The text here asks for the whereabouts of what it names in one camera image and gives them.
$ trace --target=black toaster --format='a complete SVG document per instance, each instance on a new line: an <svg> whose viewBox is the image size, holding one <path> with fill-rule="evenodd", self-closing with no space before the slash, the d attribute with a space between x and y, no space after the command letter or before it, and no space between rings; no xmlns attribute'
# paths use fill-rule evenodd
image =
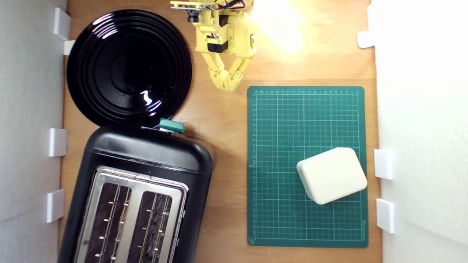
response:
<svg viewBox="0 0 468 263"><path fill-rule="evenodd" d="M204 142L105 126L83 155L59 263L192 262L213 172Z"/></svg>

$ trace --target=wooden table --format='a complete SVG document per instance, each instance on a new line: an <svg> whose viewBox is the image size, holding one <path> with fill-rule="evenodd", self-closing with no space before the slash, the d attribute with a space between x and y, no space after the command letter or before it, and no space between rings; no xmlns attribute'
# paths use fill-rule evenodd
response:
<svg viewBox="0 0 468 263"><path fill-rule="evenodd" d="M191 135L212 143L218 163L212 178L196 262L381 262L381 231L375 199L373 150L378 147L373 49L357 47L356 33L367 29L370 0L257 0L249 13L256 21L258 53L234 92L217 90L207 66L194 52L195 28L169 0L69 0L72 39L90 22L119 9L144 9L169 19L184 35L193 60L191 91L175 120ZM366 135L369 179L369 247L286 248L247 244L247 88L252 85L359 85L366 89ZM68 153L62 161L61 186L68 213L83 148L97 128L76 108L65 91L64 127ZM61 221L61 233L65 220Z"/></svg>

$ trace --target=green cutting mat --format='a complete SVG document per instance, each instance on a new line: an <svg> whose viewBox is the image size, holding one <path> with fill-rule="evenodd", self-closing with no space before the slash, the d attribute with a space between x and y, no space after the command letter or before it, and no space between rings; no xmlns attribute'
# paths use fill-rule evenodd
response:
<svg viewBox="0 0 468 263"><path fill-rule="evenodd" d="M249 244L367 247L367 189L318 205L296 170L300 160L350 147L367 174L364 89L250 87L248 96Z"/></svg>

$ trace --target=white clip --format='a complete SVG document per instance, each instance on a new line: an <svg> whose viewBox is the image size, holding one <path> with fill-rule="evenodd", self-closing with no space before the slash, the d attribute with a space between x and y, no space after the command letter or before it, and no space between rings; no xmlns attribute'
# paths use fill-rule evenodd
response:
<svg viewBox="0 0 468 263"><path fill-rule="evenodd" d="M68 131L65 129L50 129L49 157L65 156Z"/></svg>
<svg viewBox="0 0 468 263"><path fill-rule="evenodd" d="M62 9L55 8L54 17L54 34L63 41L70 40L70 31L72 26L72 18Z"/></svg>
<svg viewBox="0 0 468 263"><path fill-rule="evenodd" d="M358 46L362 49L375 46L375 3L367 7L368 31L361 31L357 34Z"/></svg>
<svg viewBox="0 0 468 263"><path fill-rule="evenodd" d="M63 217L65 214L65 190L60 189L47 194L47 223Z"/></svg>
<svg viewBox="0 0 468 263"><path fill-rule="evenodd" d="M395 233L395 205L389 201L378 198L377 226L390 234Z"/></svg>
<svg viewBox="0 0 468 263"><path fill-rule="evenodd" d="M68 41L63 42L63 54L65 56L70 56L70 52L72 51L75 41L76 40L68 40Z"/></svg>
<svg viewBox="0 0 468 263"><path fill-rule="evenodd" d="M375 176L384 179L393 179L393 151L374 150Z"/></svg>

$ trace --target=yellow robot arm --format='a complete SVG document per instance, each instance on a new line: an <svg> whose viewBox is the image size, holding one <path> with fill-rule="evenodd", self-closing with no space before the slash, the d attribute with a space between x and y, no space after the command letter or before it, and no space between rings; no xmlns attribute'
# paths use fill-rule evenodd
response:
<svg viewBox="0 0 468 263"><path fill-rule="evenodd" d="M212 2L171 1L172 8L184 9L188 21L197 29L196 51L202 53L211 79L217 88L235 91L245 68L257 52L250 17L245 10L253 0L217 0ZM236 56L224 69L220 53Z"/></svg>

